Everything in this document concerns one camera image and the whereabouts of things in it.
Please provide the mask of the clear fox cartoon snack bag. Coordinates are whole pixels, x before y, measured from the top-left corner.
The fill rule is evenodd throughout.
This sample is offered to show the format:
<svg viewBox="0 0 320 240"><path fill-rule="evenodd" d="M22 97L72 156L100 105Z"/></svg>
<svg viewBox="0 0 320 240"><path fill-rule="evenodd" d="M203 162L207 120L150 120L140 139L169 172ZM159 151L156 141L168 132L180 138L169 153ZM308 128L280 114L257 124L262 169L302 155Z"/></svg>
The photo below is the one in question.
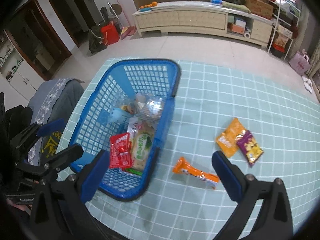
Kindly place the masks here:
<svg viewBox="0 0 320 240"><path fill-rule="evenodd" d="M118 130L120 132L126 131L129 124L129 118L131 117L133 117L133 115L129 112L122 110L119 107L114 107L110 111L108 123L119 125Z"/></svg>

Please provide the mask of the purple chips packet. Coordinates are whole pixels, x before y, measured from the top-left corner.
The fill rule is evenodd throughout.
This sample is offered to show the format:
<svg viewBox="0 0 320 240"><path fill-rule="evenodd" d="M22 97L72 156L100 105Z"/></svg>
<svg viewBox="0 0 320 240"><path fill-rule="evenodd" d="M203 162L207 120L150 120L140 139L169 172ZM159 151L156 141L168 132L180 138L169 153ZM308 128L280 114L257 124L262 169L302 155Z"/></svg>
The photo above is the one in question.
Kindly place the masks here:
<svg viewBox="0 0 320 240"><path fill-rule="evenodd" d="M252 167L264 153L264 150L260 147L250 130L246 130L237 140L236 144L250 167Z"/></svg>

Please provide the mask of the blue plastic basket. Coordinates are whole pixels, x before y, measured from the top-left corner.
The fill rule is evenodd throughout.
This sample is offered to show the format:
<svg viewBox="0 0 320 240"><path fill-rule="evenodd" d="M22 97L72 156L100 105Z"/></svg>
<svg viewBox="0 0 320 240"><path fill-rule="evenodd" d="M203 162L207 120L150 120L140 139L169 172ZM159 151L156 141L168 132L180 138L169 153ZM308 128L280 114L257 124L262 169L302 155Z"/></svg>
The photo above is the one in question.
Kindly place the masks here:
<svg viewBox="0 0 320 240"><path fill-rule="evenodd" d="M158 155L164 147L172 120L181 68L169 59L130 59L118 61L104 71L84 105L69 144L79 144L84 153L71 163L76 173L91 168L80 180L82 202L91 200L97 190L122 202L139 198L148 188ZM125 121L114 113L116 101L151 94L164 99L164 109L152 139L151 153L142 175L109 168L110 138L124 133Z"/></svg>

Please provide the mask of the green white cracker packet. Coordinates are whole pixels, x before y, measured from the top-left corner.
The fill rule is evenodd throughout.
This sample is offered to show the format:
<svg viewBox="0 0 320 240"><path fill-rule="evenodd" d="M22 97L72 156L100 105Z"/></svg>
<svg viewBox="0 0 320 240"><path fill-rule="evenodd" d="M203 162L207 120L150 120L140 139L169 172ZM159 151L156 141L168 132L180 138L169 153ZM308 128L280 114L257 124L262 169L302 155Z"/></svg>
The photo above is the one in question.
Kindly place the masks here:
<svg viewBox="0 0 320 240"><path fill-rule="evenodd" d="M130 134L132 165L122 170L141 176L152 149L155 130L145 126L141 129L129 127L127 131Z"/></svg>

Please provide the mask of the clear striped cookie bag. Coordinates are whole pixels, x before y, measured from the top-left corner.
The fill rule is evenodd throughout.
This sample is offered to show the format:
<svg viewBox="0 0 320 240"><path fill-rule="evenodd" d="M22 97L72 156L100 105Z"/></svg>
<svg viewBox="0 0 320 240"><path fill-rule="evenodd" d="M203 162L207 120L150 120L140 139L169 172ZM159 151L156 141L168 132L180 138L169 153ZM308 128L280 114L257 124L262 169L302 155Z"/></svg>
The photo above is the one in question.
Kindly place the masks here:
<svg viewBox="0 0 320 240"><path fill-rule="evenodd" d="M111 110L119 107L136 117L145 120L149 126L156 129L160 121L165 104L165 98L154 96L150 93L137 93L134 96L128 96L124 92L116 95L111 103Z"/></svg>

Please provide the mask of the white red snack packet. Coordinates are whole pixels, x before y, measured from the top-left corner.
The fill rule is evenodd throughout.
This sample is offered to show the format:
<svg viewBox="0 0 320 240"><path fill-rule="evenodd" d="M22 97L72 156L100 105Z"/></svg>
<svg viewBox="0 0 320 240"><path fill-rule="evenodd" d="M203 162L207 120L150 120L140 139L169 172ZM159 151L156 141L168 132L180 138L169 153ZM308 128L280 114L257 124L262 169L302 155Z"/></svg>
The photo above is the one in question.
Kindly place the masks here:
<svg viewBox="0 0 320 240"><path fill-rule="evenodd" d="M134 137L137 135L138 132L148 131L148 130L149 130L149 126L145 120L136 116L129 118L127 133L130 134L131 141L134 140Z"/></svg>

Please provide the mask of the small orange snack packet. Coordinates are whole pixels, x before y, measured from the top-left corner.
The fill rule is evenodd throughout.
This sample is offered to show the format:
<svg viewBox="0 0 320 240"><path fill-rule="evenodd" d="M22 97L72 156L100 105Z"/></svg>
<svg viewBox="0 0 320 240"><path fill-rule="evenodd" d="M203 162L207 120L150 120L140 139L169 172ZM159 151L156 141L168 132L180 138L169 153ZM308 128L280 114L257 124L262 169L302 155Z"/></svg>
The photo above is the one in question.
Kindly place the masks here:
<svg viewBox="0 0 320 240"><path fill-rule="evenodd" d="M211 186L213 189L216 188L217 184L220 182L220 178L217 175L203 172L197 168L194 168L184 157L180 157L178 159L177 163L172 169L172 172L174 174L188 174L196 177Z"/></svg>

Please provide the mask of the red bag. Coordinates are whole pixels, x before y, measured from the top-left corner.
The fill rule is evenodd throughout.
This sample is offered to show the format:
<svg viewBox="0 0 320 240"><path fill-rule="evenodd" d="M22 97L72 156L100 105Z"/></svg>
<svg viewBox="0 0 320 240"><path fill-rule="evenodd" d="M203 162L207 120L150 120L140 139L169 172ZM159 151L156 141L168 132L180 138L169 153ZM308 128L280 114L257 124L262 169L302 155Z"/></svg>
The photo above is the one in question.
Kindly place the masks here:
<svg viewBox="0 0 320 240"><path fill-rule="evenodd" d="M120 39L116 26L113 22L102 27L101 33L103 35L103 44L106 46L112 45Z"/></svg>

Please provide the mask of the white slippers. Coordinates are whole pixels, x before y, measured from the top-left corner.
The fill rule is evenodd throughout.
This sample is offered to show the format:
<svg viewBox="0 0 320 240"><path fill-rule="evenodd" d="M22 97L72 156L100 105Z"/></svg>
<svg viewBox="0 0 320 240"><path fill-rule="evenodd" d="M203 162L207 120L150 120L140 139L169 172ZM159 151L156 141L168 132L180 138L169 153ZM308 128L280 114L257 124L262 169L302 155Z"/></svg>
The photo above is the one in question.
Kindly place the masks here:
<svg viewBox="0 0 320 240"><path fill-rule="evenodd" d="M313 92L313 87L312 87L312 82L311 80L306 76L306 75L302 75L302 80L303 80L303 84L305 89L312 94Z"/></svg>

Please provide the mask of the pink gift bag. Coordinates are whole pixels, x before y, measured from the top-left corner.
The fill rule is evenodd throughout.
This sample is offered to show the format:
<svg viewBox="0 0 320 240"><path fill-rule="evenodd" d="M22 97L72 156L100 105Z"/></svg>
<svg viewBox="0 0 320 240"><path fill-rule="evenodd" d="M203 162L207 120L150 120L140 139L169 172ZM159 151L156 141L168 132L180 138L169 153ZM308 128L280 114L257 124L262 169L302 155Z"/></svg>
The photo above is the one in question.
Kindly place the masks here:
<svg viewBox="0 0 320 240"><path fill-rule="evenodd" d="M302 52L297 51L289 60L290 67L300 76L304 75L310 68L310 59L307 52L303 49Z"/></svg>

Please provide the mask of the white paper roll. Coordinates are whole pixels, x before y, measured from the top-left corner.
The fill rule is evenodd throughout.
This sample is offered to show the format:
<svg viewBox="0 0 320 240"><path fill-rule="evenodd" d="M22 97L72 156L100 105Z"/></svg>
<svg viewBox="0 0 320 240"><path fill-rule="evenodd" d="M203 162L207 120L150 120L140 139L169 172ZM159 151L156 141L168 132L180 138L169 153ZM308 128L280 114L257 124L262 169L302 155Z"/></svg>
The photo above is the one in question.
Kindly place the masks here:
<svg viewBox="0 0 320 240"><path fill-rule="evenodd" d="M251 33L249 31L245 31L243 36L247 39L251 38Z"/></svg>

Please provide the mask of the cream tv cabinet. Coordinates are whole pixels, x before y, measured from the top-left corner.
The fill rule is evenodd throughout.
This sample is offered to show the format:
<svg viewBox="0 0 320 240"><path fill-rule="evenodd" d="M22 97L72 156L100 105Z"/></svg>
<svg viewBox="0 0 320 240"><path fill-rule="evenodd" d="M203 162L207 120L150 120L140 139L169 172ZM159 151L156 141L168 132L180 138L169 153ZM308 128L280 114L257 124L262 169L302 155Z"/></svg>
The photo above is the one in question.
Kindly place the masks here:
<svg viewBox="0 0 320 240"><path fill-rule="evenodd" d="M213 5L209 2L163 2L150 11L133 14L139 35L149 31L205 34L233 38L266 48L272 33L271 20L253 13ZM243 36L245 31L251 38Z"/></svg>

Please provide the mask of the white metal shelf rack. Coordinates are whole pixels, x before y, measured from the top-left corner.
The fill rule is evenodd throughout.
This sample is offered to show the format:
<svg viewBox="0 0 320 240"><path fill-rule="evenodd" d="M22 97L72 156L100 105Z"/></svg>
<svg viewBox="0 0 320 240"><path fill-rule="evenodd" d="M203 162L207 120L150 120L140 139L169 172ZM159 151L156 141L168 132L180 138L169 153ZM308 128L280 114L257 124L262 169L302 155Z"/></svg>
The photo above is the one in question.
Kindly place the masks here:
<svg viewBox="0 0 320 240"><path fill-rule="evenodd" d="M296 0L267 0L267 3L273 7L273 27L268 51L281 54L281 58L285 60L298 36L301 9Z"/></svg>

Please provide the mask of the cardboard box on cabinet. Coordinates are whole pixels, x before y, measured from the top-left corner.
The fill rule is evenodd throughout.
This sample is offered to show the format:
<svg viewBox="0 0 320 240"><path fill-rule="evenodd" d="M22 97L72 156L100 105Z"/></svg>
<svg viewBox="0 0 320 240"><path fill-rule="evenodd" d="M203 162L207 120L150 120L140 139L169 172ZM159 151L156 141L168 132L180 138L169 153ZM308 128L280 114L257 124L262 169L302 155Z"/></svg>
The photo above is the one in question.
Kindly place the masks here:
<svg viewBox="0 0 320 240"><path fill-rule="evenodd" d="M253 14L256 14L268 20L272 19L273 6L268 3L265 3L260 0L246 0L245 6L248 7L248 9Z"/></svg>

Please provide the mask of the green folded cloth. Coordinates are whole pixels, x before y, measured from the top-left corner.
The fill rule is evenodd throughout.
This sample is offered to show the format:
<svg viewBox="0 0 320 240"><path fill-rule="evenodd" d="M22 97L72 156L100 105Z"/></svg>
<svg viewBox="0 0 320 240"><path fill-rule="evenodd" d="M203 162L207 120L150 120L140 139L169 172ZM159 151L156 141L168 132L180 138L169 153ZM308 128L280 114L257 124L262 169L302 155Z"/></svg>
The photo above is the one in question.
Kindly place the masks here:
<svg viewBox="0 0 320 240"><path fill-rule="evenodd" d="M225 8L242 11L242 12L245 12L245 13L248 13L248 14L251 13L250 9L248 7L246 7L245 5L242 5L242 4L235 4L235 3L222 1L222 6L225 7Z"/></svg>

